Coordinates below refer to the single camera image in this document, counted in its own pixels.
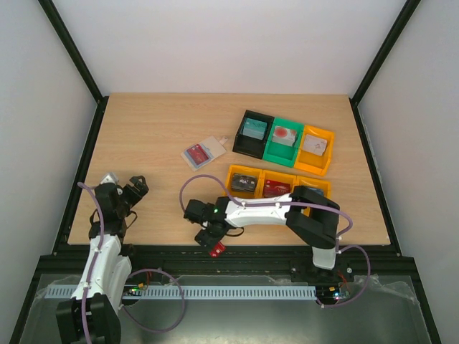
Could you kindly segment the red credit card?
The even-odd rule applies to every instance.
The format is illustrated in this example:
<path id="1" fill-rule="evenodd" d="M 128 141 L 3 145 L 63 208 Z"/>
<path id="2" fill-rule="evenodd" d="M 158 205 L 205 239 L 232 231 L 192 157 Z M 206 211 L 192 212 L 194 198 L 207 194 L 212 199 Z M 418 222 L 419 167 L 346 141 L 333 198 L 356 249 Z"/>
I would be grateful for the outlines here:
<path id="1" fill-rule="evenodd" d="M 217 242 L 216 245 L 211 249 L 209 255 L 211 257 L 218 257 L 221 253 L 226 250 L 226 246 L 221 242 Z"/>
<path id="2" fill-rule="evenodd" d="M 184 153 L 191 164 L 196 168 L 210 160 L 210 156 L 200 144 L 193 145 L 186 149 Z"/>

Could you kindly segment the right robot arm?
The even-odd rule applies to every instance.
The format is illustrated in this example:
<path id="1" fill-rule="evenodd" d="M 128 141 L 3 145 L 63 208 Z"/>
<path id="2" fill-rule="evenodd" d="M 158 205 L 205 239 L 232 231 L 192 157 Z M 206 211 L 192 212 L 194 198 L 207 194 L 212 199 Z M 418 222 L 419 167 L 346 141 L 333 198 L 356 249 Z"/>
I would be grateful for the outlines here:
<path id="1" fill-rule="evenodd" d="M 211 256 L 225 250 L 228 231 L 252 225 L 285 225 L 313 251 L 313 273 L 323 281 L 338 272 L 336 234 L 340 206 L 306 186 L 273 198 L 241 199 L 221 196 L 215 204 L 192 199 L 184 218 L 201 226 L 195 241 Z"/>

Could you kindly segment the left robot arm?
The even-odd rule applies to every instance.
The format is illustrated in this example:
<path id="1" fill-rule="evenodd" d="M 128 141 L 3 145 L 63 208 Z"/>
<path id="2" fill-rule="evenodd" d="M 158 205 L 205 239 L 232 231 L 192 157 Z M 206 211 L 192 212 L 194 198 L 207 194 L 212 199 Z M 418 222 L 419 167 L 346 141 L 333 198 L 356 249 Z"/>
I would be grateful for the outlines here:
<path id="1" fill-rule="evenodd" d="M 118 311 L 124 286 L 132 271 L 130 259 L 121 253 L 129 225 L 127 217 L 148 193 L 144 176 L 133 176 L 125 186 L 114 173 L 103 176 L 97 186 L 83 182 L 95 203 L 90 216 L 90 248 L 83 274 L 70 299 L 56 309 L 62 343 L 119 343 Z"/>

